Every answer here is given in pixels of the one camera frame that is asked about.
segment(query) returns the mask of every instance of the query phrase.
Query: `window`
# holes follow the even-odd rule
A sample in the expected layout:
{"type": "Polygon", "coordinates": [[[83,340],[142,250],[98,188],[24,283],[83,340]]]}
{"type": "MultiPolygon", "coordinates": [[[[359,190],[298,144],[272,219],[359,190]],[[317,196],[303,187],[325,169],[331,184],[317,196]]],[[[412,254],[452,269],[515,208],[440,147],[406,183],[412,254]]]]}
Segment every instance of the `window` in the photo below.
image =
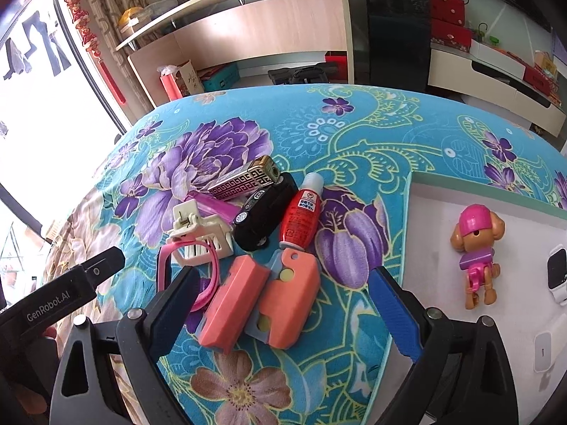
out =
{"type": "Polygon", "coordinates": [[[0,203],[0,283],[8,306],[41,285],[48,252],[49,244],[0,203]]]}
{"type": "Polygon", "coordinates": [[[90,190],[118,129],[77,64],[53,0],[25,9],[0,49],[0,76],[0,183],[49,226],[90,190]]]}

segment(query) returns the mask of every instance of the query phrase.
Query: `pink helmet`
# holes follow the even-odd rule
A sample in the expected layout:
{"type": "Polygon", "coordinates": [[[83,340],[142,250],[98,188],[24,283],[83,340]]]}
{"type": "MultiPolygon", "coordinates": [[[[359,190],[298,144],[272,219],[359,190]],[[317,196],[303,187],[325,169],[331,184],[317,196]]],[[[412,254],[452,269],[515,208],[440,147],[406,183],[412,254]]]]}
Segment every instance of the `pink helmet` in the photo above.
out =
{"type": "Polygon", "coordinates": [[[485,228],[492,228],[492,219],[490,209],[482,204],[467,206],[459,216],[459,230],[462,236],[485,228]]]}

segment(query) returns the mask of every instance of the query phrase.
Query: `black refrigerator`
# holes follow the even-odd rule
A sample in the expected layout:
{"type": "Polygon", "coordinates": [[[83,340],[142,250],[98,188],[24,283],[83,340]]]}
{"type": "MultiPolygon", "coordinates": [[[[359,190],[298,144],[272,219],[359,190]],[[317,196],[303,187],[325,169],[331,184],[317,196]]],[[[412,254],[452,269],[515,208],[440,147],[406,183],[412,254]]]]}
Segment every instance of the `black refrigerator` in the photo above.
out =
{"type": "Polygon", "coordinates": [[[366,0],[370,84],[425,92],[431,60],[429,0],[366,0]]]}

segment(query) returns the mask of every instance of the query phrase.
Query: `pink toy vest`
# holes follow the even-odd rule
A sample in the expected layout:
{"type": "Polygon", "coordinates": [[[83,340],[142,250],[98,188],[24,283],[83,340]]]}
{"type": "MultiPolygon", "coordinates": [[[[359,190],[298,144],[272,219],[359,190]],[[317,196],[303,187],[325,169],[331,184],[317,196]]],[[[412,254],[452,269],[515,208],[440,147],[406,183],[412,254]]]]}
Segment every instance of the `pink toy vest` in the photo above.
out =
{"type": "Polygon", "coordinates": [[[467,275],[473,292],[484,284],[484,267],[492,266],[494,249],[482,248],[478,251],[469,252],[461,257],[459,266],[461,270],[467,270],[467,275]]]}

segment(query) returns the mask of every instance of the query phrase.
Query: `yellow dot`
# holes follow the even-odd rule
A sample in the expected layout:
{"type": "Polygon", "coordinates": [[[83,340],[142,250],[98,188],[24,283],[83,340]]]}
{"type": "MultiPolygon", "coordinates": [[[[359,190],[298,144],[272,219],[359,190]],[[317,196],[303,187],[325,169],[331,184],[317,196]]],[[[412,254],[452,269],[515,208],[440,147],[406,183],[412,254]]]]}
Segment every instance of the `yellow dot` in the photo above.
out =
{"type": "Polygon", "coordinates": [[[256,323],[256,326],[258,326],[258,329],[261,332],[268,332],[271,329],[270,317],[266,316],[264,314],[260,314],[260,316],[258,317],[258,322],[256,323]]]}
{"type": "Polygon", "coordinates": [[[282,280],[284,283],[287,283],[292,279],[293,279],[293,270],[291,268],[284,268],[280,272],[280,280],[282,280]]]}

